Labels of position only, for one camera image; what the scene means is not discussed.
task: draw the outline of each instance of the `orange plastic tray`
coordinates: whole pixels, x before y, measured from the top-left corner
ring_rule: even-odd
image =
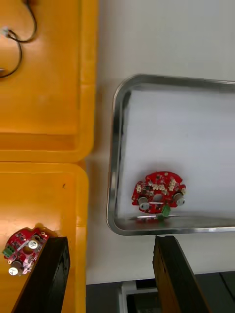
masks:
[[[72,164],[0,163],[0,250],[17,230],[43,225],[67,236],[71,267],[62,312],[85,313],[88,178]],[[11,312],[28,275],[10,276],[0,256],[1,312]]]
[[[22,1],[0,4],[0,27],[29,37]],[[37,37],[23,45],[19,70],[0,79],[0,161],[77,162],[94,140],[97,0],[36,0],[32,10]],[[16,43],[0,35],[0,67],[17,58]]]

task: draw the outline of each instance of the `circular hole in circuit board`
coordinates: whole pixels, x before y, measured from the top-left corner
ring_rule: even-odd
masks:
[[[24,246],[23,247],[23,253],[26,254],[26,255],[30,255],[33,253],[33,249],[30,249],[29,246]]]
[[[153,197],[153,201],[154,201],[154,202],[161,202],[162,199],[163,199],[163,195],[162,195],[162,194],[156,194],[156,195],[154,195],[154,197]]]

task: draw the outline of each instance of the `red circuit board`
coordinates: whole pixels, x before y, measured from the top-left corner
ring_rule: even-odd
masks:
[[[132,195],[132,205],[139,205],[139,199],[145,197],[148,200],[149,208],[140,211],[150,214],[158,214],[162,212],[165,205],[171,208],[177,207],[174,196],[177,193],[184,195],[186,186],[182,183],[182,178],[172,172],[154,172],[145,177],[145,181],[138,181]],[[152,204],[158,202],[156,198],[161,195],[161,204]]]
[[[19,275],[27,274],[31,271],[44,243],[49,237],[50,235],[40,228],[23,228],[8,239],[3,250],[4,258],[12,266],[17,264],[17,273]]]

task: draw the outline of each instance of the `white surface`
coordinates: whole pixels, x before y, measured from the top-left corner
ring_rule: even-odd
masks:
[[[233,0],[100,0],[94,151],[88,157],[87,283],[153,278],[154,236],[105,221],[112,98],[136,73],[235,80]],[[235,234],[177,235],[195,273],[235,270]]]
[[[125,120],[126,144],[118,217],[138,216],[136,183],[174,172],[187,187],[187,214],[235,217],[235,94],[158,87],[134,91]]]

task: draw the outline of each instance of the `gray floor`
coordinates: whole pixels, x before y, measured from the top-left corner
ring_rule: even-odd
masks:
[[[212,313],[235,312],[235,272],[196,275]],[[87,285],[87,313],[119,313],[120,283]]]

